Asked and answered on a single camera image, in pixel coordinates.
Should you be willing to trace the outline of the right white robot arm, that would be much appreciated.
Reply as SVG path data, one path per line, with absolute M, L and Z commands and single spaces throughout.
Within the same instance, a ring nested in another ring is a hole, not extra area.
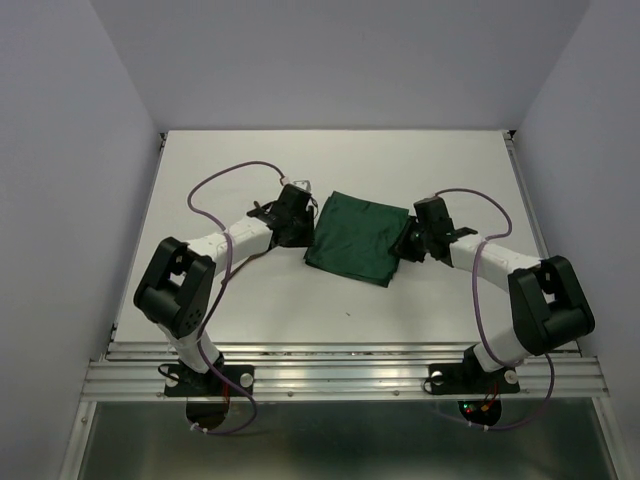
M 463 384 L 482 390 L 496 371 L 584 337 L 595 329 L 595 317 L 571 262 L 562 256 L 537 258 L 491 243 L 476 230 L 457 228 L 446 203 L 432 196 L 414 204 L 415 214 L 390 249 L 409 262 L 427 256 L 471 274 L 472 302 L 480 342 L 460 366 Z M 479 305 L 483 279 L 509 296 L 511 323 L 489 338 Z

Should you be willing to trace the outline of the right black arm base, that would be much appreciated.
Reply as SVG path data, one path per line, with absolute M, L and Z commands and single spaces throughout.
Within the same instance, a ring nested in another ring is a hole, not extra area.
M 514 369 L 500 366 L 497 370 L 487 372 L 481 367 L 472 348 L 464 352 L 460 361 L 430 364 L 422 388 L 426 393 L 436 396 L 481 395 L 493 393 L 494 389 L 499 394 L 520 392 Z

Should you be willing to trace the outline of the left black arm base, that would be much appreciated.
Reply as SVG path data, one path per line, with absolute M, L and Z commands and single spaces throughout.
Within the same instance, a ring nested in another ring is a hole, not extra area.
M 204 374 L 197 373 L 181 362 L 161 364 L 157 371 L 165 380 L 164 395 L 169 398 L 242 396 L 211 371 Z M 221 373 L 249 394 L 253 393 L 255 378 L 253 366 L 224 365 Z

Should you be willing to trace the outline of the dark green cloth napkin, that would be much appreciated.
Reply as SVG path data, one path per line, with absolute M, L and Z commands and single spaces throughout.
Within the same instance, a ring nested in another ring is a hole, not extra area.
M 405 208 L 333 192 L 325 202 L 305 263 L 321 271 L 386 288 L 399 259 L 390 249 L 409 219 Z

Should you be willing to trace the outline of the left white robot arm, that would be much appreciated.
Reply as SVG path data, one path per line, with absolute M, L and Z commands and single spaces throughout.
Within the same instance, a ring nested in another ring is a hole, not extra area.
M 249 211 L 230 227 L 182 242 L 168 237 L 157 246 L 134 293 L 135 307 L 165 334 L 189 369 L 199 393 L 215 392 L 223 371 L 221 353 L 202 330 L 216 276 L 274 248 L 302 248 L 313 242 L 312 194 L 295 184 Z

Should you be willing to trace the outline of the brown wooden spoon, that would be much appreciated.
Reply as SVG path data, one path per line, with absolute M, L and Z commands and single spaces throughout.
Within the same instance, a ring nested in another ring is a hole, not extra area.
M 236 268 L 234 268 L 231 271 L 231 273 L 228 276 L 228 281 L 231 281 L 241 270 L 246 268 L 249 264 L 253 263 L 254 261 L 256 261 L 258 259 L 263 258 L 268 253 L 269 253 L 268 251 L 265 251 L 265 252 L 261 252 L 259 254 L 251 255 L 249 258 L 244 260 L 239 266 L 237 266 Z

